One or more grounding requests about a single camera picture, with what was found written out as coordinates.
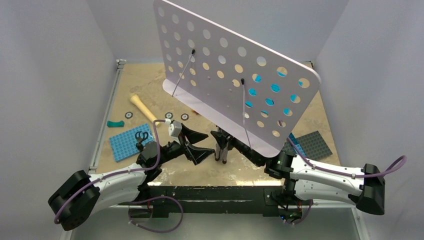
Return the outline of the lilac tripod music stand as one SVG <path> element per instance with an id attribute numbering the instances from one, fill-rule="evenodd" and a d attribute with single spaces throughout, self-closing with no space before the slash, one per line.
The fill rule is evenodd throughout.
<path id="1" fill-rule="evenodd" d="M 319 90 L 316 71 L 167 0 L 153 2 L 165 65 L 162 87 L 265 157 L 276 156 Z M 244 106 L 253 74 L 299 80 L 301 107 L 292 117 L 263 117 Z"/>

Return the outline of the black microphone desk stand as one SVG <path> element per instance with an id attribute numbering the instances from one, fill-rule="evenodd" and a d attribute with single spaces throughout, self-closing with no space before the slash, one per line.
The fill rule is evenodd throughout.
<path id="1" fill-rule="evenodd" d="M 135 147 L 139 152 L 142 152 L 144 149 L 143 141 L 149 138 L 149 133 L 147 131 L 137 131 L 134 137 L 136 139 Z"/>

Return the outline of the teal sheet music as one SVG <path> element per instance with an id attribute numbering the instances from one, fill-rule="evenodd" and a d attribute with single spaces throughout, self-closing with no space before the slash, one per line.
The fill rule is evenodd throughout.
<path id="1" fill-rule="evenodd" d="M 254 73 L 251 80 L 243 81 L 246 109 L 258 111 L 264 118 L 292 117 L 304 100 L 303 84 L 298 79 L 291 80 L 281 71 L 272 79 L 263 74 Z"/>

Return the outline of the cream microphone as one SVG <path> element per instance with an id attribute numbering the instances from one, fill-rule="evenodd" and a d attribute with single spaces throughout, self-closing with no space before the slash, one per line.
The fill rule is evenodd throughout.
<path id="1" fill-rule="evenodd" d="M 152 124 L 154 124 L 156 127 L 161 125 L 162 122 L 157 121 L 158 118 L 148 109 L 148 107 L 141 101 L 137 94 L 132 93 L 129 96 L 129 101 L 134 106 L 136 106 Z"/>

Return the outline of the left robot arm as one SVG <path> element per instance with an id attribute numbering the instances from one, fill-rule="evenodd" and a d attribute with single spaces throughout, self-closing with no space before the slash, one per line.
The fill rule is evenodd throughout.
<path id="1" fill-rule="evenodd" d="M 149 199 L 144 186 L 161 174 L 161 166 L 180 156 L 194 165 L 203 162 L 214 149 L 197 147 L 196 143 L 208 138 L 205 133 L 187 128 L 177 122 L 170 125 L 174 141 L 161 146 L 158 140 L 148 141 L 146 132 L 134 136 L 139 152 L 135 163 L 106 173 L 74 172 L 48 199 L 54 213 L 53 222 L 70 231 L 84 223 L 90 215 L 108 207 L 131 203 L 142 205 Z"/>

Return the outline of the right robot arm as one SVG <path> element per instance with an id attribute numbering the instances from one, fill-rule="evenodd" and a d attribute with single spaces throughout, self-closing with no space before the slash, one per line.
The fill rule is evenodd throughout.
<path id="1" fill-rule="evenodd" d="M 236 149 L 264 173 L 284 179 L 280 196 L 288 204 L 307 200 L 330 200 L 354 205 L 371 215 L 385 213 L 385 179 L 373 164 L 363 167 L 342 167 L 302 158 L 293 149 L 286 149 L 274 157 L 265 157 L 221 130 L 212 130 L 218 150 Z"/>

